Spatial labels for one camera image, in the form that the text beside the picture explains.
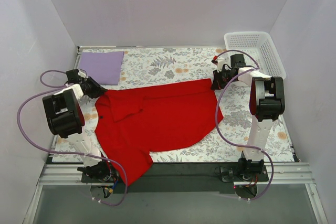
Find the white plastic basket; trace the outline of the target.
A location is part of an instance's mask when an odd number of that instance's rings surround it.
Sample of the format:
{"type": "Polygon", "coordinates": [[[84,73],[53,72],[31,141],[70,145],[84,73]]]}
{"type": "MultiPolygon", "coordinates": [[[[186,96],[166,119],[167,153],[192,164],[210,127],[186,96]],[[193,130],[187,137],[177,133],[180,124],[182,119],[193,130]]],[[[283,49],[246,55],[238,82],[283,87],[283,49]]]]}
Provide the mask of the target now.
{"type": "Polygon", "coordinates": [[[286,78],[286,71],[271,36],[264,31],[240,31],[224,35],[227,50],[240,50],[255,59],[259,71],[269,76],[286,78]]]}

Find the red t shirt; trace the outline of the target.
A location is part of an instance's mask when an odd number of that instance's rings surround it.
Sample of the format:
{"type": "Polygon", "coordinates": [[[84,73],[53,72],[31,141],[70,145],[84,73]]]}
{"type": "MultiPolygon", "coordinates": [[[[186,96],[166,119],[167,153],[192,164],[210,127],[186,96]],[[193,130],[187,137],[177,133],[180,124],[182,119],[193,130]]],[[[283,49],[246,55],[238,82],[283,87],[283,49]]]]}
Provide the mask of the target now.
{"type": "Polygon", "coordinates": [[[126,90],[108,90],[95,103],[100,146],[123,181],[133,184],[148,169],[151,152],[197,144],[223,119],[211,79],[126,90]]]}

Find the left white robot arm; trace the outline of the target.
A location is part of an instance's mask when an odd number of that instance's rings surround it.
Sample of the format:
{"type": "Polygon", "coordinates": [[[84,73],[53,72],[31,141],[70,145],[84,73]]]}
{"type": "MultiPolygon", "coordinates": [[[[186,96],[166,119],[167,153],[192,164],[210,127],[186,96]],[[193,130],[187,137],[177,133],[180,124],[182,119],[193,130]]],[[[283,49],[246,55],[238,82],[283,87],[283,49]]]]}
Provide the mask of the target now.
{"type": "Polygon", "coordinates": [[[104,180],[112,174],[102,152],[92,144],[85,132],[85,118],[79,100],[88,96],[98,98],[107,90],[94,81],[84,70],[73,69],[65,72],[67,86],[55,94],[43,98],[43,106],[50,131],[70,143],[77,153],[82,153],[84,167],[78,171],[88,177],[104,180]]]}

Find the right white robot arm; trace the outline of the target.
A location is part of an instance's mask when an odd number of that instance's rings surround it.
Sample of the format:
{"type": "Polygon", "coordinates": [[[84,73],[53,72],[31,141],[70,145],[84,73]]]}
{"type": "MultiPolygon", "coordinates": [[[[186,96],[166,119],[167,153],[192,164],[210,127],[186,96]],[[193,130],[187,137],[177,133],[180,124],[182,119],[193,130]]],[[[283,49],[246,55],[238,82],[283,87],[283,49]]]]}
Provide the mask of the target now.
{"type": "Polygon", "coordinates": [[[230,56],[230,65],[219,61],[219,56],[212,59],[217,69],[213,71],[211,89],[225,91],[234,81],[250,87],[251,130],[242,157],[238,160],[237,174],[253,176],[263,171],[264,148],[269,132],[285,110],[283,78],[261,73],[256,60],[253,60],[255,67],[246,65],[244,57],[247,53],[240,50],[233,52],[235,54],[230,56]]]}

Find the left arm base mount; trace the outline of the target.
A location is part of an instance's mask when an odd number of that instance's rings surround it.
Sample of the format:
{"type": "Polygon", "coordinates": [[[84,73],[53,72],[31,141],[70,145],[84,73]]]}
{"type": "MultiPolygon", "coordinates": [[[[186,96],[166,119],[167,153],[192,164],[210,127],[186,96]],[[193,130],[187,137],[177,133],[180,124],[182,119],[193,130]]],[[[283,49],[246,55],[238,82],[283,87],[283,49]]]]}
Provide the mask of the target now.
{"type": "Polygon", "coordinates": [[[81,174],[82,183],[112,183],[117,180],[125,183],[130,181],[121,165],[112,162],[99,162],[94,166],[77,167],[77,171],[81,174]]]}

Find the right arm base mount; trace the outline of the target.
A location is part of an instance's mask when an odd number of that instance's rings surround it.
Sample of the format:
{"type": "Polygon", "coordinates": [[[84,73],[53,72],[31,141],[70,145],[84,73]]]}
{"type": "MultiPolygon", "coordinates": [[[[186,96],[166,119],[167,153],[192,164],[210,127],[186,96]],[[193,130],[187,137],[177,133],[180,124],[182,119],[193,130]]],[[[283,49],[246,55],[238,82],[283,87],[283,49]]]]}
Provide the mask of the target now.
{"type": "Polygon", "coordinates": [[[215,175],[226,185],[230,185],[233,193],[241,198],[255,198],[258,194],[258,184],[268,183],[269,176],[265,167],[261,173],[243,172],[237,166],[217,166],[214,169],[215,175]]]}

